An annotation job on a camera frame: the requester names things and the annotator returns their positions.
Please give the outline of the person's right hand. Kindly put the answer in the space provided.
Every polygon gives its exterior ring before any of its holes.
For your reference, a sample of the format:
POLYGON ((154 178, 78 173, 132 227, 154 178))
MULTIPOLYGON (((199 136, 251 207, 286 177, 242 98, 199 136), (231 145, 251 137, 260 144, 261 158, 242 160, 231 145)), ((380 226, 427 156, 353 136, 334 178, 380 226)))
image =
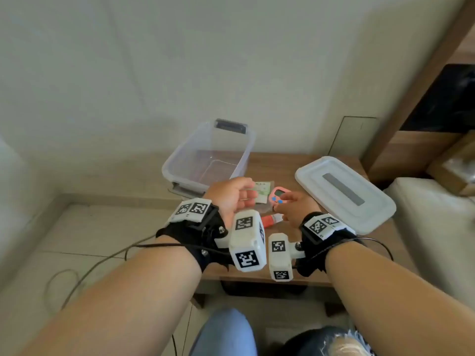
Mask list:
POLYGON ((291 227, 298 228, 302 223, 303 219, 310 213, 322 213, 318 203, 306 193, 300 192, 300 220, 299 221, 288 221, 291 227))

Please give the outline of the person's left hand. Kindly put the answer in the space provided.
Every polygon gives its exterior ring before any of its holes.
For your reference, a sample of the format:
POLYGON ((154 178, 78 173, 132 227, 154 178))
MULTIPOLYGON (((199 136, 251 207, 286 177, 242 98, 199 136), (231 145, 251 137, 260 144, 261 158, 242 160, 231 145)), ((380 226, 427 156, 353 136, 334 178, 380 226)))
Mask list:
POLYGON ((232 227, 234 215, 239 212, 237 211, 237 178, 212 184, 202 197, 211 200, 211 203, 218 207, 226 229, 232 227))

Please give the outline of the person's left forearm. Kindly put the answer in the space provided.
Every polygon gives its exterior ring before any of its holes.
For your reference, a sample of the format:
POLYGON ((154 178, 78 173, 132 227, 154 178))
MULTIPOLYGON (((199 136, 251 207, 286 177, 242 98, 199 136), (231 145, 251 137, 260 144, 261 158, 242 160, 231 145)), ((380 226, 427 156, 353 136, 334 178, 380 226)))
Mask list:
POLYGON ((146 248, 60 311, 19 356, 160 356, 201 275, 183 246, 146 248))

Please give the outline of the person's right forearm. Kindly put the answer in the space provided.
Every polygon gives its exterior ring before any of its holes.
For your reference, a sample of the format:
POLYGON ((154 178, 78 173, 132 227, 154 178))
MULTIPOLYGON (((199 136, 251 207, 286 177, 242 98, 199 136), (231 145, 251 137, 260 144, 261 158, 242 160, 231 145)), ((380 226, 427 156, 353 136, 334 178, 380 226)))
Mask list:
POLYGON ((378 356, 475 356, 475 311, 355 242, 332 248, 326 273, 378 356))

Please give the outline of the small pink gadget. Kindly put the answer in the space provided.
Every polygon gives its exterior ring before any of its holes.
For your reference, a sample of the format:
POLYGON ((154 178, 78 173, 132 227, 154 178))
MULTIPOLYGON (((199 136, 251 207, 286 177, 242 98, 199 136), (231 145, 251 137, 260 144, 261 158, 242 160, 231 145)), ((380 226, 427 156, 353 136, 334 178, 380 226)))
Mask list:
POLYGON ((289 190, 280 186, 276 186, 270 191, 270 194, 268 196, 268 201, 272 208, 274 208, 278 204, 283 204, 287 202, 286 200, 281 199, 281 196, 285 194, 286 192, 289 192, 289 190))

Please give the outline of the green and white packet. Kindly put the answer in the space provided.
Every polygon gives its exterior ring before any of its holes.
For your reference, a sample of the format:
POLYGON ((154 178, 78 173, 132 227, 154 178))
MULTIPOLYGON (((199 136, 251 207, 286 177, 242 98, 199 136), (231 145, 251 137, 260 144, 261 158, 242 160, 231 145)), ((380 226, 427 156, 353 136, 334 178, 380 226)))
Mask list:
POLYGON ((266 204, 270 195, 272 182, 255 182, 253 190, 255 190, 258 196, 255 199, 256 204, 266 204))

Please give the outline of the clear plastic bag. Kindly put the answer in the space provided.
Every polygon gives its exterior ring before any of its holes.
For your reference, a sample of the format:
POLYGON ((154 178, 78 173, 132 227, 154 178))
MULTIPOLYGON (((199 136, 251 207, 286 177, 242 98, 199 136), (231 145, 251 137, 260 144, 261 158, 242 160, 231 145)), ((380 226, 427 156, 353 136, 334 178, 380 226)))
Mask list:
MULTIPOLYGON (((271 185, 271 190, 272 190, 273 188, 275 188, 275 182, 274 181, 271 181, 271 182, 272 182, 272 185, 271 185)), ((264 213, 268 213, 272 211, 273 208, 271 207, 268 201, 266 204, 256 204, 255 202, 254 209, 257 210, 259 213, 264 214, 264 213)))

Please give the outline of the wooden side table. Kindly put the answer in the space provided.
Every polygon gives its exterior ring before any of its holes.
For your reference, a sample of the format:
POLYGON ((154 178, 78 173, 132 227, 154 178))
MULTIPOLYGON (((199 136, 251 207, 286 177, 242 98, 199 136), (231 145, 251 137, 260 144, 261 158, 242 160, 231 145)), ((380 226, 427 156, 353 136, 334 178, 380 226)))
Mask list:
MULTIPOLYGON (((303 191, 294 174, 298 168, 319 157, 319 155, 252 152, 245 176, 254 181, 274 181, 275 185, 291 191, 303 191)), ((387 246, 396 263, 419 275, 392 219, 363 237, 365 245, 382 256, 389 256, 385 249, 387 246)), ((191 303, 195 308, 203 309, 212 295, 226 295, 227 291, 232 296, 273 299, 303 298, 305 293, 309 293, 308 299, 322 301, 325 305, 341 304, 326 274, 320 271, 314 272, 309 278, 304 278, 294 271, 292 281, 275 282, 271 279, 268 266, 257 272, 242 273, 234 267, 226 270, 218 264, 211 264, 206 269, 191 303)))

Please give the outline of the white right wrist marker plate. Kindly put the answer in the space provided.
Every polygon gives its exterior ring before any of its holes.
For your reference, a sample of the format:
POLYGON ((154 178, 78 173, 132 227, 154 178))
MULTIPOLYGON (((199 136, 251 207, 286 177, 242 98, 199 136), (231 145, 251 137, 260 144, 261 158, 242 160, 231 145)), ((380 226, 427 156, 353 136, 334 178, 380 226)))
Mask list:
POLYGON ((306 237, 321 241, 328 239, 339 231, 347 231, 352 235, 356 235, 351 227, 335 216, 318 212, 308 214, 303 219, 299 229, 306 237))

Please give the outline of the white wrist marker plate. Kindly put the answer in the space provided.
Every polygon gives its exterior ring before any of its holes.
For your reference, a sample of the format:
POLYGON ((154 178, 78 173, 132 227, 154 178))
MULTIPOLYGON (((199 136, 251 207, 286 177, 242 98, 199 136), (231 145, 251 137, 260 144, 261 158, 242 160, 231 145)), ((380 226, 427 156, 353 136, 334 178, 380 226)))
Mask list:
POLYGON ((328 239, 339 231, 347 231, 352 235, 356 235, 351 227, 335 216, 318 212, 308 214, 303 219, 299 229, 306 237, 321 241, 328 239))
POLYGON ((193 198, 182 201, 168 218, 166 224, 189 221, 201 223, 211 205, 211 200, 193 198))

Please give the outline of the clear plastic storage box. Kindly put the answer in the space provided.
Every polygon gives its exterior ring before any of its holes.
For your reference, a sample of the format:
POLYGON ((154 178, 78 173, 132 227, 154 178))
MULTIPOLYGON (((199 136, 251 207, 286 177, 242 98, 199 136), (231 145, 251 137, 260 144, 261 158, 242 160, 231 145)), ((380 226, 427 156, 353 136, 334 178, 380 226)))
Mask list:
POLYGON ((202 123, 163 164, 168 190, 180 197, 201 197, 215 182, 244 176, 256 137, 244 123, 226 119, 202 123))

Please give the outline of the white storage box lid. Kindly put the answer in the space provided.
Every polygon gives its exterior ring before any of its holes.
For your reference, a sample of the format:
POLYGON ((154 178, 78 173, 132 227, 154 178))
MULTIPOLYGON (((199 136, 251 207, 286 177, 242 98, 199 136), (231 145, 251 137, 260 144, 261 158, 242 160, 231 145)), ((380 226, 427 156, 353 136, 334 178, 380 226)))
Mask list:
POLYGON ((395 202, 362 175, 332 156, 296 170, 296 181, 326 211, 367 235, 396 212, 395 202))

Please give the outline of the white left wrist marker plate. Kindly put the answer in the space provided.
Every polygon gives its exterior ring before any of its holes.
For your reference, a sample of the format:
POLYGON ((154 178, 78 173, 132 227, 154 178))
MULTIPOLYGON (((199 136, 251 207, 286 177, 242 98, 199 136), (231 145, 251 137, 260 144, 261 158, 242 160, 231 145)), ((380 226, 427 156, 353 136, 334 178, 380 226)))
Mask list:
POLYGON ((166 224, 189 221, 201 223, 211 205, 211 200, 193 198, 182 201, 168 218, 166 224))

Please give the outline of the wooden cabinet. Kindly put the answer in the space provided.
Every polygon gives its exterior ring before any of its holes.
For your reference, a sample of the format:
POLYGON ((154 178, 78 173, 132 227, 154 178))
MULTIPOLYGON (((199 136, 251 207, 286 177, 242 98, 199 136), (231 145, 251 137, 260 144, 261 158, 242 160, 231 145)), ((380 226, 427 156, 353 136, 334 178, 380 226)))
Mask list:
POLYGON ((475 130, 475 0, 464 0, 360 162, 369 180, 388 186, 419 177, 475 130))

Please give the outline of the person's light blue jeans leg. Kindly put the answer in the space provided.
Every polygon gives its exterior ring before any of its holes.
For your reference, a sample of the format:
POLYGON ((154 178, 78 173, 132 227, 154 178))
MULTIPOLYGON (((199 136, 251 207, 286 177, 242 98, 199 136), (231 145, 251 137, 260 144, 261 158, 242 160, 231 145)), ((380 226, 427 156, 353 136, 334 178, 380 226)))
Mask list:
POLYGON ((235 308, 213 312, 195 338, 189 356, 258 356, 246 316, 235 308))

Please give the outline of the person's dark ripped jeans leg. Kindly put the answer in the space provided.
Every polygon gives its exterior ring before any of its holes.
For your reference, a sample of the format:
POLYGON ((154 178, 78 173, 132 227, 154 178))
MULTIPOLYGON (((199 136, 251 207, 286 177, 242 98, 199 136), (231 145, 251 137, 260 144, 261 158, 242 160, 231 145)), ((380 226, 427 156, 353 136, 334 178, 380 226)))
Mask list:
POLYGON ((325 326, 295 335, 276 351, 276 356, 376 356, 354 329, 325 326))

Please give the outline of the white cushion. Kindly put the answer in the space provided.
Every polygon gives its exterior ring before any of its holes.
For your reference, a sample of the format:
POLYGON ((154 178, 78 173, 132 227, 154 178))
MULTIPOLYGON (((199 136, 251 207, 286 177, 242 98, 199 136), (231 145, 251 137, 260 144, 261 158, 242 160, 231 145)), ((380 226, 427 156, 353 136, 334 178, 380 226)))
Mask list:
POLYGON ((475 311, 475 196, 422 178, 397 178, 384 192, 421 277, 475 311))

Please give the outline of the cardboard box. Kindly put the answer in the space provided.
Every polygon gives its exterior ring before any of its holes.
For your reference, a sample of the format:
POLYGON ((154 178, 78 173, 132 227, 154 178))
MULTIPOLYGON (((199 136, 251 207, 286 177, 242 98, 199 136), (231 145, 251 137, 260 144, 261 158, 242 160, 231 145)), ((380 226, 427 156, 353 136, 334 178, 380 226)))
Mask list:
POLYGON ((426 173, 456 196, 475 197, 475 130, 433 160, 426 173))

